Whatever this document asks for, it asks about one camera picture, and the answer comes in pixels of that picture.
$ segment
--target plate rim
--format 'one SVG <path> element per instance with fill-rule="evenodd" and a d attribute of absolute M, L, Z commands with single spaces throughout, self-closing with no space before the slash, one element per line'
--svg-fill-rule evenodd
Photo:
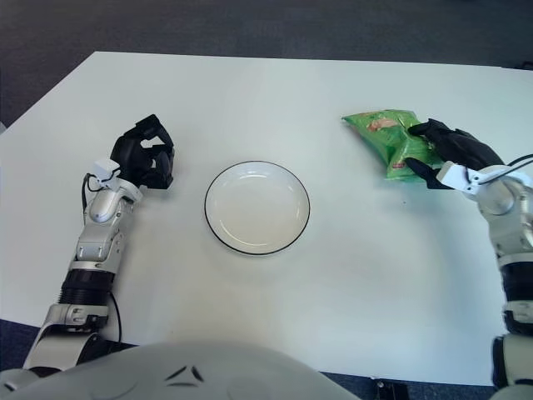
<path fill-rule="evenodd" d="M 207 195 L 209 194 L 209 191 L 211 190 L 211 186 L 213 186 L 213 183 L 225 172 L 227 171 L 228 169 L 231 169 L 231 168 L 234 168 L 236 167 L 237 165 L 241 165 L 241 164 L 248 164 L 248 163 L 265 163 L 265 164 L 271 164 L 271 165 L 275 165 L 276 167 L 279 167 L 281 169 L 284 169 L 285 171 L 287 171 L 288 173 L 290 173 L 300 184 L 301 184 L 301 187 L 303 188 L 303 192 L 306 194 L 306 198 L 307 198 L 307 205 L 309 206 L 308 207 L 308 210 L 307 210 L 307 217 L 306 217 L 306 223 L 304 223 L 303 227 L 301 228 L 301 231 L 296 235 L 296 237 L 290 241 L 287 245 L 283 246 L 283 247 L 280 247 L 276 250 L 273 250 L 271 252 L 245 252 L 243 250 L 240 250 L 238 248 L 235 248 L 229 244 L 227 244 L 226 242 L 224 242 L 218 235 L 217 233 L 215 232 L 215 230 L 213 229 L 211 223 L 209 222 L 209 217 L 207 216 Z M 221 242 L 224 246 L 227 246 L 229 247 L 231 250 L 235 250 L 236 252 L 239 252 L 241 254 L 246 254 L 246 255 L 249 255 L 249 256 L 266 256 L 268 254 L 274 254 L 274 253 L 278 253 L 280 252 L 281 250 L 285 249 L 285 248 L 288 248 L 289 246 L 291 246 L 296 240 L 298 240 L 298 238 L 303 234 L 303 231 L 306 230 L 307 228 L 307 224 L 309 223 L 309 217 L 311 216 L 311 200 L 309 199 L 309 193 L 307 192 L 307 189 L 306 189 L 306 186 L 303 184 L 303 182 L 294 174 L 292 173 L 289 169 L 279 165 L 279 164 L 276 164 L 275 162 L 270 162 L 270 161 L 262 161 L 262 160 L 248 160 L 248 161 L 242 161 L 242 162 L 236 162 L 235 164 L 232 164 L 230 165 L 229 167 L 223 169 L 220 173 L 218 173 L 214 178 L 213 180 L 211 181 L 211 183 L 209 184 L 209 187 L 207 188 L 206 190 L 206 195 L 204 196 L 204 199 L 203 199 L 203 213 L 204 213 L 204 216 L 206 217 L 206 221 L 207 221 L 207 226 L 209 227 L 209 229 L 211 229 L 211 232 L 213 233 L 213 235 L 215 235 L 215 238 L 218 239 L 219 242 Z"/>

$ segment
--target black wire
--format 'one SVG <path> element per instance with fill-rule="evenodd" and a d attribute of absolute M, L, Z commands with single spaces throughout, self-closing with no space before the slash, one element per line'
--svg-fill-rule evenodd
<path fill-rule="evenodd" d="M 117 171 L 120 171 L 120 167 L 113 169 L 113 170 L 111 171 L 111 177 L 109 177 L 108 179 L 103 179 L 102 182 L 109 182 L 109 181 L 111 181 L 111 180 L 113 179 L 113 177 L 115 176 L 115 173 L 116 173 Z"/>
<path fill-rule="evenodd" d="M 122 320 L 120 318 L 120 311 L 118 311 L 118 304 L 117 300 L 115 298 L 115 295 L 112 292 L 109 292 L 109 297 L 113 301 L 113 304 L 115 306 L 115 311 L 117 312 L 117 321 L 118 321 L 118 342 L 115 345 L 120 350 L 120 347 L 122 345 Z"/>
<path fill-rule="evenodd" d="M 85 213 L 85 208 L 87 208 L 87 196 L 85 195 L 85 187 L 87 186 L 87 183 L 89 182 L 89 178 L 91 177 L 90 173 L 86 173 L 85 177 L 83 177 L 83 183 L 82 183 L 82 213 Z"/>
<path fill-rule="evenodd" d="M 472 183 L 472 181 L 470 180 L 470 174 L 468 173 L 468 168 L 467 167 L 465 167 L 465 179 L 466 179 L 466 181 L 468 182 L 469 185 Z"/>
<path fill-rule="evenodd" d="M 528 161 L 528 162 L 524 162 L 523 164 L 520 164 L 520 165 L 517 166 L 517 167 L 514 167 L 514 168 L 511 168 L 511 169 L 508 169 L 508 170 L 505 171 L 504 173 L 501 173 L 500 175 L 498 175 L 498 176 L 496 176 L 496 177 L 493 177 L 493 178 L 489 179 L 488 181 L 480 182 L 479 184 L 480 184 L 480 185 L 486 185 L 487 183 L 494 182 L 495 180 L 500 179 L 501 177 L 504 177 L 505 175 L 507 175 L 507 174 L 509 174 L 509 173 L 512 173 L 513 171 L 516 171 L 517 169 L 523 168 L 523 167 L 525 167 L 526 165 L 531 164 L 531 163 L 533 163 L 533 160 L 530 160 L 530 161 Z"/>
<path fill-rule="evenodd" d="M 85 208 L 87 208 L 87 195 L 85 193 L 85 189 L 87 189 L 91 193 L 100 192 L 103 187 L 99 187 L 98 189 L 92 189 L 90 185 L 90 179 L 96 178 L 96 175 L 93 175 L 92 173 L 86 173 L 85 177 L 83 177 L 83 184 L 82 184 L 82 213 L 85 212 Z"/>
<path fill-rule="evenodd" d="M 507 166 L 512 167 L 516 163 L 519 163 L 520 161 L 528 160 L 530 158 L 533 158 L 533 154 L 527 154 L 526 156 L 518 157 L 516 160 L 509 162 Z"/>

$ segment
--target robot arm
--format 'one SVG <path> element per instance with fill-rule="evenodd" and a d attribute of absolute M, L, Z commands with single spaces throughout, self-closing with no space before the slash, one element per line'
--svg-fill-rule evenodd
<path fill-rule="evenodd" d="M 510 333 L 493 343 L 493 382 L 498 388 L 533 384 L 533 185 L 507 166 L 475 171 L 446 162 L 436 178 L 478 204 L 489 224 L 507 303 Z"/>
<path fill-rule="evenodd" d="M 145 139 L 164 144 L 142 147 Z M 154 115 L 122 137 L 112 159 L 95 162 L 96 196 L 83 210 L 85 225 L 77 241 L 57 304 L 47 313 L 24 368 L 39 377 L 100 357 L 107 346 L 98 334 L 108 320 L 107 302 L 122 257 L 139 188 L 166 189 L 172 182 L 173 143 Z"/>
<path fill-rule="evenodd" d="M 455 189 L 477 202 L 489 224 L 507 303 L 508 334 L 493 342 L 494 399 L 533 398 L 533 181 L 519 171 L 527 157 L 506 166 L 486 144 L 468 132 L 429 120 L 409 131 L 424 137 L 445 160 L 442 169 L 408 158 L 430 189 Z"/>

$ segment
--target gray carpet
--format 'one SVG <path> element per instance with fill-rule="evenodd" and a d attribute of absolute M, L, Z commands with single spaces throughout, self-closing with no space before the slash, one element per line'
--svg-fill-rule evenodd
<path fill-rule="evenodd" d="M 531 0 L 0 0 L 0 120 L 13 123 L 95 50 L 514 67 L 533 59 L 532 17 Z M 19 367 L 35 334 L 0 322 L 0 368 Z M 368 378 L 327 376 L 374 397 Z M 492 393 L 416 382 L 409 391 Z"/>

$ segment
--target chip bag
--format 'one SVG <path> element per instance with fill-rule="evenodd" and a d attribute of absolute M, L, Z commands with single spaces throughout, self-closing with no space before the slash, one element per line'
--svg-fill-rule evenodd
<path fill-rule="evenodd" d="M 412 111 L 364 112 L 343 119 L 377 150 L 386 164 L 387 179 L 419 179 L 407 167 L 405 159 L 408 157 L 416 158 L 434 168 L 442 164 L 428 142 L 421 137 L 410 135 L 407 131 L 420 123 Z"/>

